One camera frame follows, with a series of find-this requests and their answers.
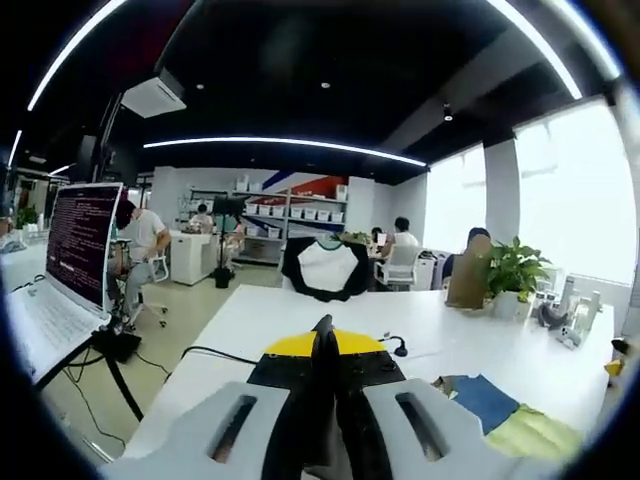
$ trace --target desk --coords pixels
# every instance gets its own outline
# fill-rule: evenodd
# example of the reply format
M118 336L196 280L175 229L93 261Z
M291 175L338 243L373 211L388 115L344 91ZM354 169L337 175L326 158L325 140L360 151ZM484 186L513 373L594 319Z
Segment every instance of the desk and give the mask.
M444 305L444 291L367 292L346 303L322 303L298 293L241 285L194 345L259 360L278 339L311 328L330 313L337 328L380 338L405 338L409 355L394 356L407 378L482 373L519 402L588 432L600 412L611 359L613 310L605 306L578 350L553 339L534 322L467 316ZM397 343L386 342L393 351ZM173 421L231 380L244 381L251 365L190 352L153 401L124 456L158 448Z
M47 244L30 245L26 250L0 256L5 291L32 282L36 275L44 275Z
M208 277L218 261L218 235L171 231L171 280L194 285Z

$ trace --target computer monitor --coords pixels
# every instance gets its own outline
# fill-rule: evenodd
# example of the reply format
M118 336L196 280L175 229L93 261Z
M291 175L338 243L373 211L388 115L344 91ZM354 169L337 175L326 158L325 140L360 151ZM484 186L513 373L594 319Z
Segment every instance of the computer monitor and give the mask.
M109 239L121 190L120 183L62 187L51 217L47 279L80 305L102 313Z

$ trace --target yellow cloth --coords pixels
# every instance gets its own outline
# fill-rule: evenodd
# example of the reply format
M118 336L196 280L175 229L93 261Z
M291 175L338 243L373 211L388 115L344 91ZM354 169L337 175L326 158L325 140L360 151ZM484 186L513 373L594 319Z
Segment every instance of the yellow cloth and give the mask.
M582 443L577 431L525 404L485 438L507 455L552 461L570 458Z

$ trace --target floor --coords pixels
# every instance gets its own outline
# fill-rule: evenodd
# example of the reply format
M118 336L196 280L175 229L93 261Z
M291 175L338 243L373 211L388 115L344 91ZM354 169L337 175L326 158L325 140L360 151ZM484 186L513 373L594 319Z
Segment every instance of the floor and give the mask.
M145 301L161 303L168 307L165 315L166 328L161 328L158 318L143 311L136 321L136 334L142 337L138 353L146 360L172 371L182 351L191 345L204 326L240 284L279 286L278 273L273 267L244 265L228 289L216 289L212 279L187 287L173 282L163 282L145 287ZM84 354L76 361L82 361ZM122 374L130 386L140 408L144 412L162 387L165 373L159 368L133 357L121 366ZM77 377L79 368L72 368ZM137 420L123 400L104 362L85 368L78 386L82 389L100 428L127 441L133 435ZM97 444L111 457L123 451L121 442L100 434L91 420L80 392L67 376L60 374L44 390L55 415L73 443L81 448L96 463L102 463L86 448L82 437Z

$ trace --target storage box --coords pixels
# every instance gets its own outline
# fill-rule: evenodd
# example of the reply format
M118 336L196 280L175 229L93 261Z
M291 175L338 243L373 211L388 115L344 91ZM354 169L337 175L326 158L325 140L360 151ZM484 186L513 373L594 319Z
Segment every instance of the storage box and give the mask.
M347 186L346 185L336 185L336 200L341 202L347 201Z
M331 212L329 210L318 210L318 220L321 222L328 222L330 214Z
M344 212L331 212L331 221L336 223L342 223L344 218Z
M316 213L318 213L318 210L316 210L315 208L305 208L304 209L305 220L315 220Z

